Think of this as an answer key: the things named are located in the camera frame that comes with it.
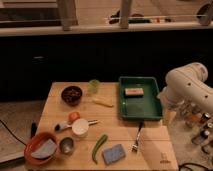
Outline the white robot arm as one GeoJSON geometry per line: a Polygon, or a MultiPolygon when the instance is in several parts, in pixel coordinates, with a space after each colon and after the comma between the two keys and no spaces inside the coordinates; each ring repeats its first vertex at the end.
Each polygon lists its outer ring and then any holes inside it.
{"type": "Polygon", "coordinates": [[[166,74],[166,86],[158,94],[158,98],[167,109],[177,108],[185,101],[191,101],[212,114],[213,88],[205,84],[207,78],[208,70],[199,62],[172,69],[166,74]]]}

